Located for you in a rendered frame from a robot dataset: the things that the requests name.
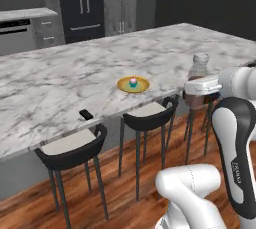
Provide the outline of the black fridge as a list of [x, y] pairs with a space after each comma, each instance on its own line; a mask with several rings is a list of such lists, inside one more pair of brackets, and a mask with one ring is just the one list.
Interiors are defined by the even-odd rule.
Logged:
[[59, 0], [65, 41], [81, 42], [105, 35], [103, 0]]

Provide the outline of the black stool with cream seat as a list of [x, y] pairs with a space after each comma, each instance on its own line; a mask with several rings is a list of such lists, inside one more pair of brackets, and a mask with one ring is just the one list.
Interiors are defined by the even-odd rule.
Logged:
[[122, 173], [124, 128], [128, 126], [136, 133], [136, 200], [139, 200], [140, 133], [144, 133], [144, 145], [147, 145], [147, 133], [161, 128], [162, 167], [165, 167], [165, 151], [168, 148], [178, 100], [178, 96], [168, 96], [161, 104], [152, 102], [121, 116], [118, 176]]
[[[183, 99], [184, 99], [186, 105], [189, 107], [186, 130], [184, 133], [184, 140], [187, 142], [185, 163], [188, 163], [188, 160], [189, 160], [190, 144], [191, 144], [191, 139], [192, 139], [193, 121], [194, 121], [195, 111], [206, 107], [206, 114], [204, 117], [204, 121], [203, 121], [201, 130], [206, 130], [206, 137], [208, 138], [209, 132], [211, 129], [211, 122], [210, 122], [211, 113], [213, 110], [214, 102], [219, 98], [219, 96], [220, 96], [220, 94], [218, 92], [212, 93], [209, 95], [204, 95], [204, 96], [188, 95], [186, 93], [183, 93]], [[205, 139], [204, 153], [207, 153], [207, 148], [208, 148], [208, 139], [207, 138]]]
[[85, 166], [88, 189], [91, 190], [88, 166], [90, 159], [94, 160], [105, 219], [109, 219], [98, 159], [98, 154], [102, 149], [106, 135], [106, 127], [102, 124], [98, 124], [94, 132], [85, 129], [35, 150], [36, 155], [48, 169], [56, 209], [59, 209], [56, 194], [56, 189], [59, 189], [61, 201], [64, 206], [67, 229], [71, 229], [71, 225], [61, 172], [83, 164]]

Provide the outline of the clear cinnamon bottle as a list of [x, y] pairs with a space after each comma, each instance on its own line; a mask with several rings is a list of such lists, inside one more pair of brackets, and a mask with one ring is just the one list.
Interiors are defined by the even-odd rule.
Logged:
[[[209, 56], [205, 53], [197, 53], [193, 56], [193, 65], [188, 73], [188, 80], [203, 78], [208, 75], [207, 64]], [[194, 110], [200, 109], [204, 105], [204, 97], [198, 95], [184, 94], [186, 104]]]

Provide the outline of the grey cupboard run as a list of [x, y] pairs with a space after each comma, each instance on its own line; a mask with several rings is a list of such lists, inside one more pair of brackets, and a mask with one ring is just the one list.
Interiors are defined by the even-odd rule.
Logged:
[[104, 0], [105, 35], [136, 30], [136, 0]]

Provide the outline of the grey dishwasher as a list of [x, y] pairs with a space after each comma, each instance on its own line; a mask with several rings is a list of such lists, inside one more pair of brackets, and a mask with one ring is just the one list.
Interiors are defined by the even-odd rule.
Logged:
[[26, 52], [35, 48], [29, 19], [0, 22], [0, 55]]

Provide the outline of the black chocolate bar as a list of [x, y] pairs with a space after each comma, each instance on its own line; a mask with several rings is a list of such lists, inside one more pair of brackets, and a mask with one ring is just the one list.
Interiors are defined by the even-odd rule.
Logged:
[[93, 118], [93, 115], [86, 109], [81, 110], [79, 114], [86, 120], [90, 120]]

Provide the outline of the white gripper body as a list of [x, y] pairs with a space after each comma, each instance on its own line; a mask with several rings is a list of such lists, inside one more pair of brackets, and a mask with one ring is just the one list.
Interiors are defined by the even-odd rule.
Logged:
[[211, 75], [187, 81], [184, 88], [188, 95], [205, 96], [218, 92], [222, 85], [219, 83], [218, 75]]

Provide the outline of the grey drawer run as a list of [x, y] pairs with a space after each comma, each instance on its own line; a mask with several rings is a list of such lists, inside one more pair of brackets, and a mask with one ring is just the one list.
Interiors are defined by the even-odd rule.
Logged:
[[32, 20], [38, 49], [63, 45], [64, 33], [58, 16], [46, 16]]

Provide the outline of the yellow plate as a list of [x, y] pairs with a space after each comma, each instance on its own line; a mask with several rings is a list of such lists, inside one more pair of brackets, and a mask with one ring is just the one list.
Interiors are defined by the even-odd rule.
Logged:
[[[135, 77], [138, 81], [138, 84], [135, 88], [131, 88], [129, 85], [129, 79], [132, 77]], [[141, 76], [135, 76], [135, 75], [125, 76], [117, 81], [117, 87], [120, 90], [127, 93], [141, 93], [146, 91], [149, 88], [149, 86], [150, 86], [150, 82], [146, 78]]]

